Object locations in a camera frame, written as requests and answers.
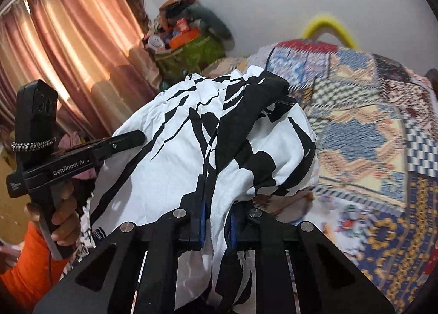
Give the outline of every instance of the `cable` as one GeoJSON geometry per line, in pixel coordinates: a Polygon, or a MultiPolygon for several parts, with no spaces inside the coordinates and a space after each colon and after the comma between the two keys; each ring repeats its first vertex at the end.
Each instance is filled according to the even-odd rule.
{"type": "Polygon", "coordinates": [[[13,142],[10,144],[10,147],[14,152],[33,152],[51,146],[55,143],[55,141],[56,141],[56,137],[53,137],[50,140],[46,140],[42,142],[27,142],[27,143],[13,142]]]}
{"type": "Polygon", "coordinates": [[[49,265],[48,265],[48,267],[49,267],[49,282],[50,282],[50,285],[52,286],[52,288],[53,288],[53,280],[52,280],[52,254],[50,253],[50,251],[49,251],[49,265]]]}

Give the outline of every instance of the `pink cloth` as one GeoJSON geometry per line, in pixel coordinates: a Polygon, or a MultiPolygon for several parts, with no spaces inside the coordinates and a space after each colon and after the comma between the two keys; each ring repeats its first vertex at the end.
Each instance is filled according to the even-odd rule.
{"type": "MultiPolygon", "coordinates": [[[[80,141],[80,136],[78,135],[78,133],[75,131],[74,133],[72,133],[71,136],[68,136],[67,134],[65,134],[61,141],[58,144],[58,148],[60,150],[68,150],[74,146],[78,146],[82,144],[82,142],[80,141]]],[[[91,168],[87,171],[84,171],[80,174],[77,174],[75,176],[73,176],[73,178],[75,179],[95,179],[97,178],[96,175],[96,171],[94,170],[94,168],[91,168]]]]}

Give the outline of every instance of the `orange container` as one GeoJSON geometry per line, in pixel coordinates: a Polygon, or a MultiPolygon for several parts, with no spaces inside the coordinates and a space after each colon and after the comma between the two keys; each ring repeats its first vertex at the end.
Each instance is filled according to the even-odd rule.
{"type": "Polygon", "coordinates": [[[190,41],[193,41],[195,38],[199,37],[201,33],[198,29],[192,29],[187,32],[180,33],[175,36],[173,39],[169,41],[169,46],[172,50],[181,47],[183,44],[186,44],[190,41]]]}

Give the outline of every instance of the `metal screw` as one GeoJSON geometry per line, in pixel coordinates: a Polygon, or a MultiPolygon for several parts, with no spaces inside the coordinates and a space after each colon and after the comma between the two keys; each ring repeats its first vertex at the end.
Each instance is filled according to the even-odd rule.
{"type": "Polygon", "coordinates": [[[248,212],[248,215],[252,218],[260,218],[261,214],[262,214],[261,210],[257,208],[252,208],[248,212]]]}
{"type": "Polygon", "coordinates": [[[312,231],[312,230],[314,229],[314,226],[313,226],[313,224],[312,224],[311,222],[303,221],[303,222],[301,223],[301,228],[302,228],[303,231],[305,231],[305,232],[310,232],[310,231],[312,231]]]}
{"type": "Polygon", "coordinates": [[[179,208],[175,209],[173,214],[175,218],[183,218],[187,215],[187,212],[184,209],[179,208]]]}
{"type": "Polygon", "coordinates": [[[120,230],[122,230],[122,232],[130,232],[133,229],[134,229],[134,224],[129,221],[124,222],[122,225],[120,225],[120,230]]]}

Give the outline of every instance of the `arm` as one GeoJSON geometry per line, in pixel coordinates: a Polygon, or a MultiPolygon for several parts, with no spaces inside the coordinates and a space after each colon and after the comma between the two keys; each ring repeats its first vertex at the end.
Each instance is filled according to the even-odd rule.
{"type": "MultiPolygon", "coordinates": [[[[80,222],[75,212],[77,203],[71,183],[66,183],[61,190],[64,199],[53,214],[52,223],[59,225],[52,234],[53,241],[68,246],[76,243],[80,235],[80,222]]],[[[54,261],[49,248],[39,231],[39,211],[32,203],[25,211],[30,215],[25,245],[17,265],[0,275],[0,285],[4,285],[15,301],[26,311],[31,311],[37,302],[56,284],[68,259],[54,261]]]]}
{"type": "Polygon", "coordinates": [[[51,259],[41,233],[29,222],[17,266],[0,275],[0,280],[23,309],[31,310],[52,288],[51,283],[59,281],[67,262],[51,259]]]}

